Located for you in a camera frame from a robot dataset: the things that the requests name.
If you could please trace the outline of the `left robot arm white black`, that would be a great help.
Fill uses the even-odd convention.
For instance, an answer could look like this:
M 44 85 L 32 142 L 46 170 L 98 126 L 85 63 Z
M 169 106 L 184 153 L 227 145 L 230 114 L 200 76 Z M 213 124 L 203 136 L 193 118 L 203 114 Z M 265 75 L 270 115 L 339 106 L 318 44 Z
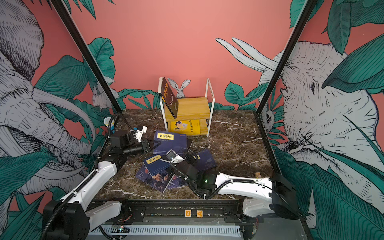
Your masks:
M 142 138 L 147 128 L 131 130 L 135 142 L 123 140 L 123 133 L 116 131 L 110 137 L 111 149 L 98 166 L 72 191 L 59 201 L 50 201 L 43 211 L 42 240 L 84 240 L 102 223 L 118 216 L 122 204 L 108 201 L 88 211 L 87 208 L 99 190 L 124 166 L 129 157 L 148 153 L 148 140 Z

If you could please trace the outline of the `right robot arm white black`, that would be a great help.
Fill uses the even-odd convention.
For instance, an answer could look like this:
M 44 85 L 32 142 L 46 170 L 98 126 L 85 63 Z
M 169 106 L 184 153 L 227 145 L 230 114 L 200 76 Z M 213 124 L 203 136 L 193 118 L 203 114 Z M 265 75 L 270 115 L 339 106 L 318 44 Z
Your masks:
M 201 199 L 210 200 L 216 195 L 238 195 L 246 198 L 242 210 L 247 217 L 274 213 L 289 220 L 305 218 L 298 206 L 296 188 L 280 174 L 273 174 L 271 178 L 252 179 L 217 171 L 198 171 L 185 160 L 173 160 L 170 165 L 175 174 L 184 179 Z

